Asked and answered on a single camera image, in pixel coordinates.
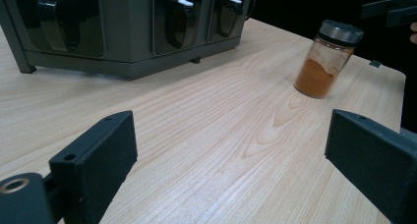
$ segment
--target gray jar lid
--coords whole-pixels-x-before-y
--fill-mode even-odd
[[[325,20],[319,30],[319,37],[338,45],[356,46],[364,31],[352,25]]]

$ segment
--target wooden table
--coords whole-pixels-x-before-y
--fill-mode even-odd
[[[329,97],[293,83],[312,40],[255,20],[230,51],[142,79],[38,68],[0,36],[0,180],[133,110],[138,162],[101,223],[388,223],[325,159],[333,108],[399,131],[405,76],[352,56]]]

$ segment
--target dispenser compartment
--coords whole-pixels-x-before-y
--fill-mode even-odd
[[[163,55],[193,47],[202,0],[153,0],[153,52]]]
[[[208,29],[208,42],[236,37],[244,25],[245,0],[213,0]]]
[[[31,46],[63,55],[104,53],[98,0],[16,0]]]

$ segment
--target spice jar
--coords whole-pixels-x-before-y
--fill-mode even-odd
[[[352,25],[323,21],[295,81],[295,88],[314,98],[326,97],[363,33]]]

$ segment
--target screw hole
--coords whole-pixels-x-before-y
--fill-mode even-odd
[[[64,159],[67,161],[73,160],[74,158],[76,158],[75,154],[68,154],[64,157]]]
[[[28,178],[18,178],[18,179],[12,180],[0,188],[0,194],[9,194],[9,193],[16,192],[24,188],[25,186],[27,186],[28,183],[29,183]]]

